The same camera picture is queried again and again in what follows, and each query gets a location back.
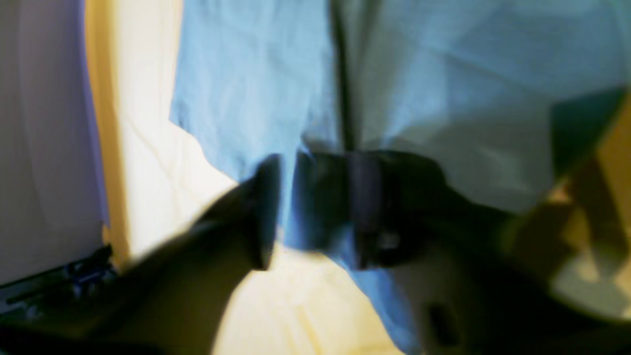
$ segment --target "black object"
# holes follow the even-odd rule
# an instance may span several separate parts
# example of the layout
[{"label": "black object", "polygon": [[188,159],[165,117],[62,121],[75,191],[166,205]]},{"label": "black object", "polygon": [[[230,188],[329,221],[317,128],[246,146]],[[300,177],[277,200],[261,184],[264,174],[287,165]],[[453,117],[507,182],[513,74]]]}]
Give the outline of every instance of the black object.
[{"label": "black object", "polygon": [[232,291],[269,265],[279,181],[280,161],[271,156],[95,299],[33,325],[0,325],[0,351],[209,354]]}]

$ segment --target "white sheet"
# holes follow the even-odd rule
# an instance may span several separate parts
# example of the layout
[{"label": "white sheet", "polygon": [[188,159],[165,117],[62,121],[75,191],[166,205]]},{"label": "white sheet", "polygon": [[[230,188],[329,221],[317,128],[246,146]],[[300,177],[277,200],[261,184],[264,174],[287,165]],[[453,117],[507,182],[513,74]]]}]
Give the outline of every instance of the white sheet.
[{"label": "white sheet", "polygon": [[[235,183],[168,121],[182,3],[88,0],[86,41],[119,265]],[[277,249],[233,295],[215,354],[399,354],[368,299],[322,255]]]}]

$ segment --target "white wall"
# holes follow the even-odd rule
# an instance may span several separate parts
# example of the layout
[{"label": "white wall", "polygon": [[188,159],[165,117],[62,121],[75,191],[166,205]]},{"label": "white wall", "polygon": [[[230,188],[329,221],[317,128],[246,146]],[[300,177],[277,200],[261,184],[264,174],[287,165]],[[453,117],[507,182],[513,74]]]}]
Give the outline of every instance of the white wall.
[{"label": "white wall", "polygon": [[0,1],[0,284],[102,245],[81,9],[80,0]]}]

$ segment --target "light blue fabric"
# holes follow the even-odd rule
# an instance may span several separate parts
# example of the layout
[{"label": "light blue fabric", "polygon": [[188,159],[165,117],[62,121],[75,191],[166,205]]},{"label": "light blue fabric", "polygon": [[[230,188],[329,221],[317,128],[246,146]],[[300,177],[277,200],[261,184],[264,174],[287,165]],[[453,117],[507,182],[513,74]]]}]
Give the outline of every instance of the light blue fabric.
[{"label": "light blue fabric", "polygon": [[[554,107],[628,86],[621,21],[631,14],[621,2],[334,3],[360,148],[426,155],[474,202],[526,211],[554,183]],[[287,208],[295,152],[341,151],[329,5],[185,0],[172,102],[171,120],[237,180],[268,154],[285,156],[285,243],[302,249],[322,243]],[[335,238],[328,252],[347,267],[345,235]],[[419,353],[410,306],[387,270],[346,269],[394,343]]]}]

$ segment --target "blue fabric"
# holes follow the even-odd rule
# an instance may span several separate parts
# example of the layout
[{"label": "blue fabric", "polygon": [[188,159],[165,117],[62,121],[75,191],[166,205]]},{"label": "blue fabric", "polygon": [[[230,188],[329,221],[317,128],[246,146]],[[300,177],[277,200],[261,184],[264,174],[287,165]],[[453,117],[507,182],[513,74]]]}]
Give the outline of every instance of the blue fabric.
[{"label": "blue fabric", "polygon": [[464,196],[519,213],[555,181],[554,107],[628,86],[623,1],[185,0],[171,120],[236,180],[283,154],[285,243],[334,246],[394,343],[416,354],[387,270],[350,270],[348,234],[316,234],[287,208],[296,150],[341,152],[327,7],[343,13],[360,148],[431,157]]}]

